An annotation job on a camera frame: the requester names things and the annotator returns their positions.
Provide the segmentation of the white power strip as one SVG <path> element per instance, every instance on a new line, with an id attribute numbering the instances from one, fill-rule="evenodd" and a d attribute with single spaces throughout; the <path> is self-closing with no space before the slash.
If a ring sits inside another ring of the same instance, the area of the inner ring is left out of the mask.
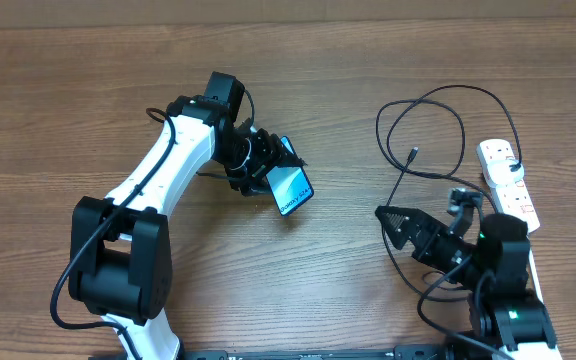
<path id="1" fill-rule="evenodd" d="M 489 139 L 481 142 L 477 146 L 476 153 L 482 166 L 482 173 L 483 167 L 493 161 L 516 159 L 511 144 L 503 139 Z M 499 212 L 515 216 L 526 222 L 529 233 L 540 227 L 540 221 L 524 178 L 508 187 L 489 188 Z"/>

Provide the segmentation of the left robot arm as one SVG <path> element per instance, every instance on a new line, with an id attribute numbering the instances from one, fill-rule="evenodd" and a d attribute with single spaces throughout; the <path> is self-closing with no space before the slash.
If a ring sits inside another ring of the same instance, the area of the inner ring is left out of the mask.
<path id="1" fill-rule="evenodd" d="M 271 134 L 249 117 L 236 122 L 251 97 L 236 77 L 213 72 L 201 95 L 180 96 L 165 110 L 147 109 L 162 132 L 135 170 L 104 198 L 83 197 L 72 216 L 70 260 L 53 290 L 50 314 L 63 289 L 99 316 L 89 328 L 109 327 L 124 359 L 181 359 L 165 304 L 172 288 L 169 219 L 205 164 L 224 168 L 219 179 L 244 196 L 269 194 L 281 215 L 314 195 L 305 161 L 288 137 Z"/>

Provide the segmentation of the white charger plug adapter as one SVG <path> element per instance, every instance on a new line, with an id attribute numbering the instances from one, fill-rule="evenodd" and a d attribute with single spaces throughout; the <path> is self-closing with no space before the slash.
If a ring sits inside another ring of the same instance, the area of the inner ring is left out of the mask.
<path id="1" fill-rule="evenodd" d="M 522 181 L 525 176 L 525 169 L 516 159 L 503 159 L 485 165 L 483 174 L 489 187 L 500 188 Z"/>

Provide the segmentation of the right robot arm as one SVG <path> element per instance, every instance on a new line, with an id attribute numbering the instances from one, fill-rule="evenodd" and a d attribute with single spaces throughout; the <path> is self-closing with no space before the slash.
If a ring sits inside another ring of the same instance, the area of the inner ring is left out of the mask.
<path id="1" fill-rule="evenodd" d="M 506 214 L 481 215 L 477 205 L 453 205 L 445 225 L 415 208 L 379 206 L 375 215 L 396 249 L 412 243 L 418 262 L 441 271 L 424 291 L 422 307 L 442 283 L 469 291 L 469 331 L 456 331 L 427 315 L 422 320 L 446 337 L 438 359 L 557 359 L 549 313 L 529 288 L 531 250 L 524 221 Z"/>

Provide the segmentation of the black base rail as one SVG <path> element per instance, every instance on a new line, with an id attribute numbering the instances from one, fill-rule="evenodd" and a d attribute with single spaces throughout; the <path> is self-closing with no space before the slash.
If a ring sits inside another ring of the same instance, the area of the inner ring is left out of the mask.
<path id="1" fill-rule="evenodd" d="M 225 350 L 182 351 L 176 360 L 457 360 L 454 351 L 437 344 L 398 345 L 377 350 L 228 353 Z"/>

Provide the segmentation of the cardboard backdrop panel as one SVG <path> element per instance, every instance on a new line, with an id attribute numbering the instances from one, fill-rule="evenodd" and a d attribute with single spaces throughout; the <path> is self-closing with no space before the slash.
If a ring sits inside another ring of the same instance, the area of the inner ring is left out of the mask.
<path id="1" fill-rule="evenodd" d="M 576 17 L 576 0 L 0 0 L 0 29 Z"/>

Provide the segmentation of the Samsung Galaxy smartphone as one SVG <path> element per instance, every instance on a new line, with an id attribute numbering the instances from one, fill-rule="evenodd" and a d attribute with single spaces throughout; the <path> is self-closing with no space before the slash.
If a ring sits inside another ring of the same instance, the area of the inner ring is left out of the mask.
<path id="1" fill-rule="evenodd" d="M 297 155 L 287 136 L 280 139 L 289 150 Z M 266 180 L 282 216 L 289 216 L 314 195 L 314 188 L 304 167 L 275 167 L 266 174 Z"/>

